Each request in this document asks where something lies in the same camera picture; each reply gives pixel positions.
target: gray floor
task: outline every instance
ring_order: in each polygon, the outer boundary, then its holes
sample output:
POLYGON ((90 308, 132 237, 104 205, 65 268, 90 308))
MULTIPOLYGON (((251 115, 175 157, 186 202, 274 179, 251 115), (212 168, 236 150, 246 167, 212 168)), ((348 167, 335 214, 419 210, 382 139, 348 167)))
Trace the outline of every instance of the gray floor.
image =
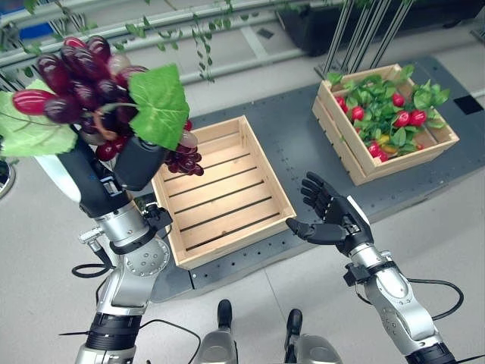
MULTIPOLYGON (((471 92, 480 91, 485 51, 470 28, 396 39, 383 64, 433 54, 471 92)), ((287 46, 283 37, 281 42, 287 46)), ((141 57, 133 55, 134 61, 141 57)), ((317 62, 299 58, 222 77, 215 84, 188 86, 192 114, 316 83, 312 68, 317 62)), ((72 266, 93 261, 77 243, 78 233, 92 223, 34 160, 21 160, 17 171, 13 190, 0 200, 0 356, 10 364, 73 362, 83 338, 57 334, 86 330, 94 314, 94 289, 101 278, 80 280, 70 274, 72 266)), ((409 277, 453 281, 465 292, 463 307, 436 323, 459 359, 485 352, 484 190, 485 171, 479 171, 373 225, 377 245, 392 250, 409 277)), ((344 284, 346 263, 332 247, 314 248, 200 297, 152 305, 145 319, 167 319, 204 334, 215 327, 217 302, 229 298, 240 362, 276 363, 283 357, 286 315, 298 307, 304 312, 303 331, 325 336, 345 363, 403 362, 376 312, 344 284)), ((447 288, 415 285, 415 292, 432 314, 456 299, 447 288)), ((155 324, 140 333, 136 362, 185 363, 195 347, 187 334, 155 324)))

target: purple grape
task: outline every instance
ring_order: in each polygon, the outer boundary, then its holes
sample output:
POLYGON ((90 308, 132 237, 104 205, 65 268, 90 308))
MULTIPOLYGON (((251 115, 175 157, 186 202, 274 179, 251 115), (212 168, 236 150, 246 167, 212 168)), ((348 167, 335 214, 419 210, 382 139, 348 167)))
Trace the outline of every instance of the purple grape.
POLYGON ((76 123, 82 112, 73 96, 59 96, 44 104, 44 115, 58 124, 76 123))
POLYGON ((68 93, 69 73, 62 61, 55 55, 41 55, 37 58, 37 67, 47 86, 58 95, 68 93))
POLYGON ((76 58, 74 53, 76 53, 77 48, 70 45, 64 45, 61 47, 61 58, 62 61, 67 65, 67 69, 77 78, 85 79, 85 75, 81 67, 76 63, 76 58))
POLYGON ((88 50, 100 59, 103 63, 108 62, 111 57, 108 41, 102 36, 91 36, 87 41, 88 50))
POLYGON ((96 91, 107 102, 116 102, 118 97, 122 96, 122 91, 118 89, 118 85, 109 79, 98 81, 96 91))
POLYGON ((128 66, 116 74, 116 83, 121 87, 127 89, 128 79, 131 77, 132 74, 137 74, 139 72, 146 72, 148 70, 149 69, 147 67, 143 67, 143 66, 128 66))
POLYGON ((106 66, 87 49, 76 48, 74 57, 76 64, 90 80, 97 81, 108 77, 106 66))
POLYGON ((94 125, 92 116, 81 118, 81 130, 86 134, 96 134, 98 133, 98 128, 94 125))
POLYGON ((204 174, 204 168, 202 168, 200 165, 196 165, 193 172, 196 176, 202 176, 204 174))
POLYGON ((177 163, 172 163, 168 165, 168 170, 172 173, 177 173, 179 171, 179 165, 177 163))
POLYGON ((71 81, 71 84, 74 97, 76 97, 76 100, 81 106, 89 111, 95 111, 97 108, 99 108, 99 106, 101 106, 96 91, 88 83, 74 80, 71 81))
POLYGON ((187 148, 186 146, 182 146, 179 144, 175 149, 175 152, 183 155, 194 154, 195 152, 197 152, 197 148, 187 148))

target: wire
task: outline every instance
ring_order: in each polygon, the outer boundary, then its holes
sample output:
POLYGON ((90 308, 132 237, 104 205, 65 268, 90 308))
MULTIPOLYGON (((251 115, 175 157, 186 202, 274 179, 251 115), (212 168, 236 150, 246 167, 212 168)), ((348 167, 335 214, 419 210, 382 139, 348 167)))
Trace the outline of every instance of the wire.
POLYGON ((452 313, 456 312, 462 304, 463 301, 465 300, 465 295, 463 294, 462 290, 460 290, 457 286, 455 286, 453 283, 448 282, 448 281, 438 281, 434 279, 412 279, 412 278, 407 278, 408 281, 412 283, 424 283, 424 284, 442 284, 443 286, 448 286, 453 288, 456 293, 459 295, 458 302, 448 311, 445 311, 443 313, 440 313, 439 315, 433 316, 432 319, 433 321, 440 320, 445 318, 446 316, 451 315, 452 313))
POLYGON ((458 362, 456 362, 457 364, 459 364, 460 362, 470 362, 471 360, 475 360, 475 359, 479 359, 479 358, 483 358, 485 356, 484 355, 477 355, 477 356, 472 356, 471 358, 467 358, 467 359, 463 359, 463 360, 459 360, 458 362))
POLYGON ((99 290, 101 290, 101 287, 103 287, 103 284, 106 283, 106 281, 108 280, 108 277, 106 277, 103 282, 101 282, 98 286, 98 288, 96 288, 96 305, 98 304, 99 302, 99 290))
POLYGON ((141 330, 142 328, 152 324, 153 322, 161 322, 162 324, 167 324, 167 325, 170 325, 170 326, 174 326, 175 328, 178 328, 182 331, 185 331, 185 332, 188 332, 189 334, 195 336, 197 338, 197 340, 199 341, 199 343, 197 344, 197 349, 196 351, 194 352, 194 354, 192 355, 192 358, 190 358, 189 360, 189 364, 195 359, 197 353, 199 352, 199 349, 200 349, 200 344, 201 344, 201 339, 200 339, 200 336, 198 336, 194 331, 190 331, 188 328, 183 328, 182 326, 179 326, 179 325, 176 325, 176 324, 173 324, 169 321, 165 321, 165 320, 160 320, 159 318, 155 319, 155 320, 150 320, 148 322, 146 322, 145 324, 141 325, 139 327, 139 329, 141 330))

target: empty wooden crate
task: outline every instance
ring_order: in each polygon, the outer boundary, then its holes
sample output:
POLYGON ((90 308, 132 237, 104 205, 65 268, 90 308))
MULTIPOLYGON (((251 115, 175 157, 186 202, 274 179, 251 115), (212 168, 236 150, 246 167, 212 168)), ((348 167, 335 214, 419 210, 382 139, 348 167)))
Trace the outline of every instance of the empty wooden crate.
POLYGON ((191 269, 286 229, 295 216, 246 117, 194 130, 203 176, 172 174, 152 184, 174 223, 168 235, 178 266, 191 269))

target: wooden crate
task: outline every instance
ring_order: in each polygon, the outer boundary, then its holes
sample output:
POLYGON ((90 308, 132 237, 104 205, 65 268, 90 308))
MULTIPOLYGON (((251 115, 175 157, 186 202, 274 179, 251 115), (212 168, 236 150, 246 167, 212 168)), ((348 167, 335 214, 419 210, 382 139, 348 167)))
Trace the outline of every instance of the wooden crate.
MULTIPOLYGON (((371 74, 379 74, 386 80, 396 80, 400 71, 401 67, 394 64, 346 75, 342 83, 350 80, 358 82, 371 74)), ((412 94, 414 84, 412 80, 408 80, 398 87, 398 91, 408 99, 412 94)), ((378 157, 372 158, 364 142, 335 100, 335 96, 345 96, 347 92, 340 85, 331 87, 328 81, 322 81, 312 111, 342 159, 342 163, 355 185, 428 162, 459 141, 458 136, 449 125, 441 129, 424 128, 423 132, 415 136, 415 141, 424 147, 422 150, 392 158, 387 162, 382 162, 378 157)), ((444 121, 443 117, 439 113, 437 114, 444 121)))
POLYGON ((295 211, 246 117, 194 130, 203 176, 152 180, 174 223, 168 235, 177 266, 195 268, 286 229, 295 211))

